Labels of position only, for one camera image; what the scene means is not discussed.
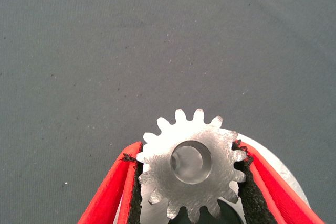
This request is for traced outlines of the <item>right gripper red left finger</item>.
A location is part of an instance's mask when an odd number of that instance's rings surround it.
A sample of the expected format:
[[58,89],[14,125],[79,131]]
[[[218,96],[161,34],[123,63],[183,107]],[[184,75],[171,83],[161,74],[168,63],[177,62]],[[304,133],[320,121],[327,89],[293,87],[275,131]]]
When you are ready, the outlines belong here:
[[140,223],[143,165],[136,160],[142,142],[127,146],[115,160],[79,223]]

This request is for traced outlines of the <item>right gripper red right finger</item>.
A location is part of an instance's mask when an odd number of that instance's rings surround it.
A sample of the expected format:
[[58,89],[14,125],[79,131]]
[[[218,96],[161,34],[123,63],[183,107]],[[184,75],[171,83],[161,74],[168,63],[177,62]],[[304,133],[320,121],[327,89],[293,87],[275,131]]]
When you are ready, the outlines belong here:
[[323,223],[257,149],[241,140],[233,147],[247,154],[239,165],[247,181],[238,184],[247,223]]

